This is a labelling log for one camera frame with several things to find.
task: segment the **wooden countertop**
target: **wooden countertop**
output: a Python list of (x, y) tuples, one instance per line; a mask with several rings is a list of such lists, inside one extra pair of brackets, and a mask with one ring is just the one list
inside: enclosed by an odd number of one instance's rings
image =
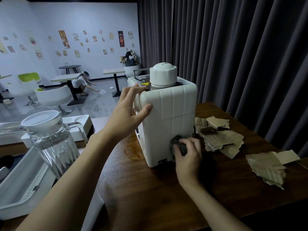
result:
[[(231, 129), (244, 136), (244, 145), (234, 159), (220, 152), (206, 152), (203, 144), (200, 171), (206, 188), (237, 217), (308, 198), (306, 168), (297, 162), (289, 163), (285, 165), (285, 190), (269, 186), (251, 171), (245, 155), (279, 151), (277, 148), (212, 103), (198, 104), (196, 116), (229, 119)], [(106, 121), (107, 118), (92, 119), (95, 132)], [(307, 158), (300, 162), (308, 167)], [(175, 164), (149, 168), (134, 133), (114, 148), (98, 184), (105, 205), (93, 230), (198, 230), (208, 226), (179, 185)], [(2, 230), (14, 230), (22, 219), (6, 221)]]

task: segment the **reflective floor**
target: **reflective floor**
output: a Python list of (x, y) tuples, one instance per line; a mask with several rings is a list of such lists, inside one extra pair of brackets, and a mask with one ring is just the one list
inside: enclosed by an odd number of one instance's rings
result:
[[(71, 105), (67, 106), (67, 104), (61, 105), (62, 109), (71, 109), (72, 112), (66, 117), (70, 116), (78, 116), (78, 115), (90, 115), (91, 118), (98, 117), (108, 117), (113, 111), (114, 107), (119, 101), (119, 97), (112, 97), (112, 92), (116, 91), (116, 86), (114, 79), (105, 79), (99, 81), (92, 81), (92, 83), (97, 84), (97, 86), (92, 86), (97, 90), (101, 90), (101, 92), (93, 92), (86, 88), (86, 92), (89, 93), (85, 102), (83, 104)], [(118, 83), (120, 90), (123, 87), (127, 86), (126, 78), (118, 78)], [(3, 92), (3, 97), (10, 97), (9, 92)], [(35, 95), (31, 96), (34, 101), (37, 101)], [(13, 121), (21, 121), (29, 115), (34, 113), (44, 111), (44, 110), (58, 110), (57, 106), (54, 107), (46, 107), (41, 104), (32, 105), (32, 106), (24, 106), (29, 99), (27, 97), (15, 97), (12, 100), (12, 104), (5, 105), (4, 103), (0, 103), (0, 123), (3, 122), (13, 122)]]

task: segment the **pitcher lid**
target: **pitcher lid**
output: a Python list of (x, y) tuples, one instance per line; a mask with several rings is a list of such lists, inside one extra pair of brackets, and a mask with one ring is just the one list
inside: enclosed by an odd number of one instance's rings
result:
[(44, 127), (51, 127), (58, 122), (55, 118), (59, 116), (59, 111), (47, 110), (30, 115), (21, 121), (22, 127), (33, 127), (41, 124), (45, 124)]

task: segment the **poster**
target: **poster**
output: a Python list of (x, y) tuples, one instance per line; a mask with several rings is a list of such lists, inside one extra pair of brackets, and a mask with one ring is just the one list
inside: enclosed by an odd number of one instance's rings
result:
[(26, 35), (31, 42), (34, 51), (41, 51), (41, 47), (37, 44), (33, 31), (26, 31)]
[(8, 46), (7, 48), (9, 49), (9, 51), (10, 51), (11, 53), (15, 53), (15, 50), (13, 49), (12, 46)]
[(133, 32), (128, 32), (128, 38), (129, 39), (133, 39), (134, 37), (133, 37)]
[(123, 31), (118, 31), (120, 47), (125, 47)]
[(0, 53), (2, 54), (8, 54), (8, 51), (6, 50), (6, 48), (4, 47), (2, 41), (0, 40)]
[(23, 46), (22, 44), (19, 45), (22, 51), (27, 51), (26, 47)]
[(74, 50), (76, 58), (80, 58), (79, 50)]
[(74, 41), (79, 41), (79, 36), (77, 33), (73, 33)]
[(38, 57), (39, 60), (43, 60), (43, 54), (41, 52), (35, 52), (36, 56)]
[(60, 34), (60, 37), (61, 37), (61, 40), (62, 40), (62, 43), (63, 43), (64, 47), (66, 49), (70, 49), (71, 47), (70, 47), (70, 44), (68, 43), (65, 31), (64, 30), (59, 30), (59, 34)]

